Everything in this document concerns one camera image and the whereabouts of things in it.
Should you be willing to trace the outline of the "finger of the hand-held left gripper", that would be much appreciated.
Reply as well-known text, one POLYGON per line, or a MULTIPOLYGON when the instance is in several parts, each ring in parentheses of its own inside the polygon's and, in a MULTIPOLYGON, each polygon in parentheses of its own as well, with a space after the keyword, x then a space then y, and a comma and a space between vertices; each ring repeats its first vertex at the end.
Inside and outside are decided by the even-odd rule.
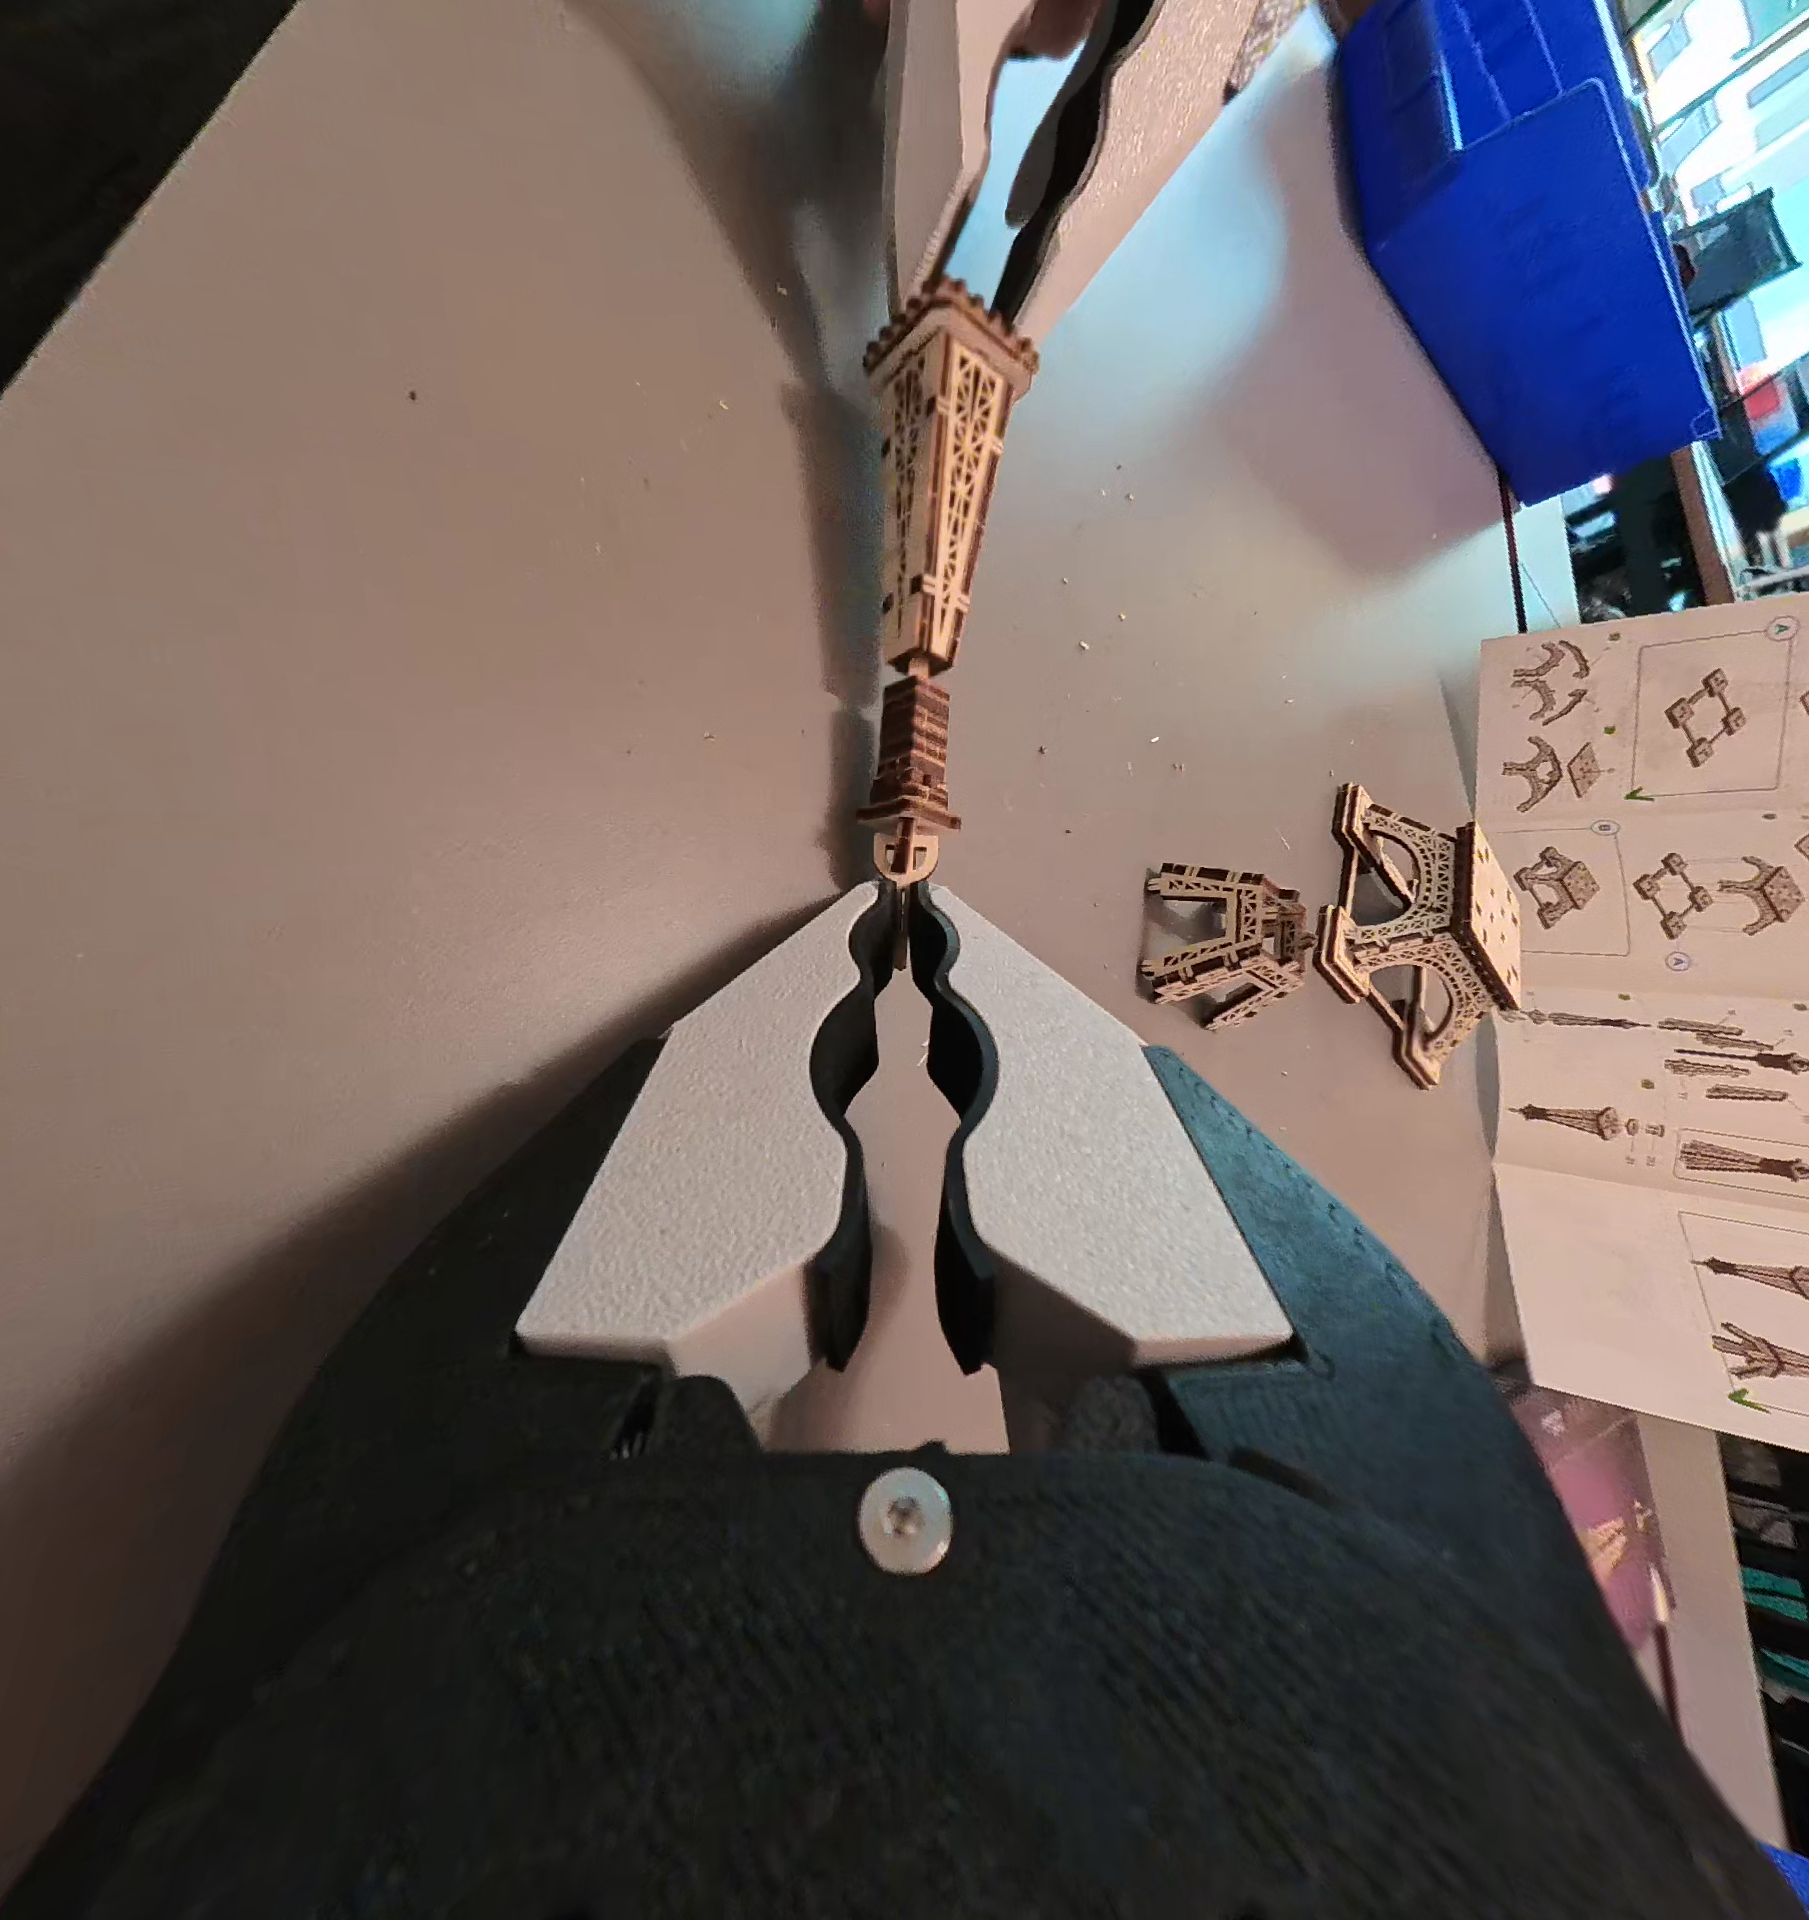
POLYGON ((1059 323, 1302 10, 1102 4, 1013 180, 993 312, 1059 323))
POLYGON ((891 289, 939 275, 988 171, 996 2, 891 2, 888 269, 891 289))

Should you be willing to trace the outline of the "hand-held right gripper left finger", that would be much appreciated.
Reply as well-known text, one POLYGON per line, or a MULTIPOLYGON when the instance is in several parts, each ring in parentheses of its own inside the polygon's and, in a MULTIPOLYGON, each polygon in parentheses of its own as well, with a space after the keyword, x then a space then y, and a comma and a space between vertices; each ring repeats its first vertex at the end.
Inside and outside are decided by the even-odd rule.
POLYGON ((847 1367, 870 1219, 848 1106, 877 1067, 898 893, 853 886, 675 1021, 517 1321, 673 1373, 847 1367))

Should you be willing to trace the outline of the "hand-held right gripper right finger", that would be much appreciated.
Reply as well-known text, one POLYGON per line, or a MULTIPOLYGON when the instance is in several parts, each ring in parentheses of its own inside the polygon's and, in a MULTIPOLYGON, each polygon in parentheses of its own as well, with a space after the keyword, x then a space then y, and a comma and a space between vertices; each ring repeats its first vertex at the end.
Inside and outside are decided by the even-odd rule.
POLYGON ((1291 1339, 1144 1045, 944 886, 919 886, 927 1071, 956 1118, 939 1328, 966 1373, 1104 1378, 1291 1339))

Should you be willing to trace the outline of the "wooden tower spire section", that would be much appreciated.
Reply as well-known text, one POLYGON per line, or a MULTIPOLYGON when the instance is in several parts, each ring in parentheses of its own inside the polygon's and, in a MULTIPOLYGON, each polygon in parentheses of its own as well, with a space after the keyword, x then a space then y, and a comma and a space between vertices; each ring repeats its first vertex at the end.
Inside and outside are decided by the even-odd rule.
POLYGON ((1036 370, 1036 347, 948 275, 917 289, 867 350, 884 480, 877 645, 891 680, 858 821, 897 889, 926 883, 961 827, 942 678, 963 645, 1013 404, 1036 370))

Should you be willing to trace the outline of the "wooden tower arched base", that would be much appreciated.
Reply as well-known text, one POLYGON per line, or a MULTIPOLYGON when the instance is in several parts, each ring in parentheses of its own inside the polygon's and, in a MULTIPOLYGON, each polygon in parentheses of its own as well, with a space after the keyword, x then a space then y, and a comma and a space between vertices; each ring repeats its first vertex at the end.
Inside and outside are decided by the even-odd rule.
POLYGON ((1477 821, 1435 829, 1337 791, 1335 899, 1322 910, 1314 965, 1349 1004, 1368 1004, 1395 1039, 1401 1071, 1440 1085, 1451 1055, 1493 1011, 1522 997, 1516 890, 1477 821))

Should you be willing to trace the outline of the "purple puzzle box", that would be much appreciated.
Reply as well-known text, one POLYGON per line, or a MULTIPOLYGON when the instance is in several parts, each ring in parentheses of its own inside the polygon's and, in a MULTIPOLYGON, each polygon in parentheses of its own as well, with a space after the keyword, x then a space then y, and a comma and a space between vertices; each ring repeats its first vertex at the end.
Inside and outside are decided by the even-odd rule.
POLYGON ((1522 1363, 1498 1370, 1496 1386, 1577 1535, 1611 1624, 1680 1724, 1670 1642, 1675 1601, 1635 1415, 1545 1389, 1522 1363))

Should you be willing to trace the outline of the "white assembly instruction sheet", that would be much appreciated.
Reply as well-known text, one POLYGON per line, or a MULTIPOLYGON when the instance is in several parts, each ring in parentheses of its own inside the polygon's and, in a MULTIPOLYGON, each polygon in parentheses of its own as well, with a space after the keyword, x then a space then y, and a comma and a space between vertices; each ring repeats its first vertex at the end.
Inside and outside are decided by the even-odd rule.
POLYGON ((1809 1453, 1809 591, 1486 641, 1475 749, 1530 1371, 1809 1453))

